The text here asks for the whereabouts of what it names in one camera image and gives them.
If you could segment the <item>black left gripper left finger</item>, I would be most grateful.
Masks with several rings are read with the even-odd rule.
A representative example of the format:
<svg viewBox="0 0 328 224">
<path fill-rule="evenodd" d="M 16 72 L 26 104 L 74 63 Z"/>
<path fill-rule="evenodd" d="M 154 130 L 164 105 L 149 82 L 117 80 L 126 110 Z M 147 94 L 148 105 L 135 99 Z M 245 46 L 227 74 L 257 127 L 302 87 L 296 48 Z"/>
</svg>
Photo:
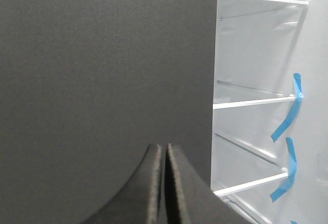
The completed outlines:
<svg viewBox="0 0 328 224">
<path fill-rule="evenodd" d="M 83 223 L 157 223 L 161 198 L 162 148 L 150 144 L 123 187 Z"/>
</svg>

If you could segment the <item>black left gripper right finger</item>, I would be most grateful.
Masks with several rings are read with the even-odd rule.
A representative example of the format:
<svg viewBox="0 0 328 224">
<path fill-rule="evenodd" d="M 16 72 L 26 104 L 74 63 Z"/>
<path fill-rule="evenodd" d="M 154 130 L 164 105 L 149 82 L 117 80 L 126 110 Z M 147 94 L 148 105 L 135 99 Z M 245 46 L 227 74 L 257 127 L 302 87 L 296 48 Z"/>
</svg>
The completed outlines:
<svg viewBox="0 0 328 224">
<path fill-rule="evenodd" d="M 165 205 L 168 223 L 250 223 L 211 191 L 175 144 L 166 150 Z"/>
</svg>

